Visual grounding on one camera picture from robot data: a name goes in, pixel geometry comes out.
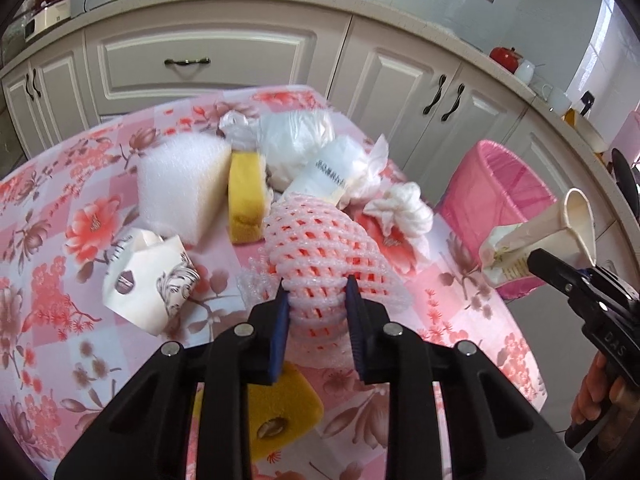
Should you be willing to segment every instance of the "black cabinet handle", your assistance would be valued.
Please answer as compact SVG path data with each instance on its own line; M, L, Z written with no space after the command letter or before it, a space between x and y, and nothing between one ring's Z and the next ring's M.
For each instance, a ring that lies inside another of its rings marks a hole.
M428 106L424 107L424 110L422 111L423 115L428 115L429 112L431 112L431 109L438 104L438 101L440 100L440 98L442 97L442 87L444 86L444 83L447 81L447 76L445 76L444 74L442 74L440 76L440 87L438 88L438 93L436 94L436 97L433 98L433 103L431 103Z
M455 112L458 109L458 107L460 106L460 98L462 97L462 92L464 92L464 91L465 91L465 86L463 84L461 84L458 87L458 98L456 99L456 102L453 103L453 108L442 116L442 122L443 123L447 122L447 120L451 117L452 113Z
M211 63L211 60L208 57L203 57L201 59L185 59L183 61L176 61L173 59L165 59L164 64L169 65L178 65L178 66L187 66L187 65L208 65Z
M36 99L33 97L33 94L29 92L29 72L27 72L27 84L24 86L24 89L27 92L27 95L31 98L31 100L35 101Z
M36 69L33 69L33 81L31 81L31 86L33 86L33 89L36 91L36 94L38 94L38 97L42 97L40 90L36 88Z

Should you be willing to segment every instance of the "cabinet door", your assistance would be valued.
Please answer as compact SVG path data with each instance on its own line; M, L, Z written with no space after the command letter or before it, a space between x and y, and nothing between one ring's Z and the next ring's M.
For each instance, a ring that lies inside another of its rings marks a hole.
M582 190L591 204L596 237L613 223L609 202L591 173L535 110L527 111L504 145L529 165L556 198L572 187Z
M28 62L11 70L2 80L4 97L24 153L31 158L51 146L51 141L31 87Z
M502 142L526 108L495 79L463 65L404 167L406 176L438 202L465 153L481 139Z
M459 66L438 46L354 17L329 101L372 139L384 134L391 159L402 168Z
M308 84L327 95L350 19L284 2L203 0L104 20L85 31L98 113L251 86Z
M30 91L36 95L54 144L98 123L84 61L82 32L37 52L30 64L33 78Z

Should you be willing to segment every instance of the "pink floral tablecloth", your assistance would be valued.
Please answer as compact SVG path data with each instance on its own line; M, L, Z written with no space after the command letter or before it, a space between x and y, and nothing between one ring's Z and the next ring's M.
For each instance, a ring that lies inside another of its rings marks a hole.
M236 108L258 116L328 107L300 86L220 91L159 105L92 128L27 162L0 184L0 415L52 478L60 459L123 384L161 345L102 305L111 250L138 220L136 163L161 137L216 130ZM338 134L370 144L332 111ZM385 186L403 180L390 163ZM425 340L471 339L538 409L546 391L538 366L500 297L479 279L466 249L441 218L429 235L434 262L416 273L408 247L359 217L406 280L414 306L396 319ZM165 338L209 342L244 319L236 276L258 244L233 247L226 214L188 253L202 279ZM324 403L303 438L254 465L254 478L383 478L386 386L365 388L353 370L302 368ZM193 453L188 474L193 476Z

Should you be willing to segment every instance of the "human hand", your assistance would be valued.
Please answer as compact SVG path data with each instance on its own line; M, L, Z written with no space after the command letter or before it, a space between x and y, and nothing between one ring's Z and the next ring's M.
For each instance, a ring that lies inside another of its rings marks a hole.
M606 357L598 352L582 380L580 392L575 397L571 408L571 419L574 423L582 424L586 420L596 420L600 416L600 403L607 395L609 387L605 374L606 364ZM619 412L598 435L598 446L605 452L616 449L640 411L640 393L626 386L622 377L618 377L609 389L609 399L619 408Z

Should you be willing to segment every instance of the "white cup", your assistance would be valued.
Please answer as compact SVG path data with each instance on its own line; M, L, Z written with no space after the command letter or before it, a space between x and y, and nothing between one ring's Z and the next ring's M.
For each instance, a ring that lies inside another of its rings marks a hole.
M550 89L549 95L545 95L545 88ZM540 91L542 92L542 97L548 103L549 109L559 116L562 117L571 108L571 99L561 89L544 84Z

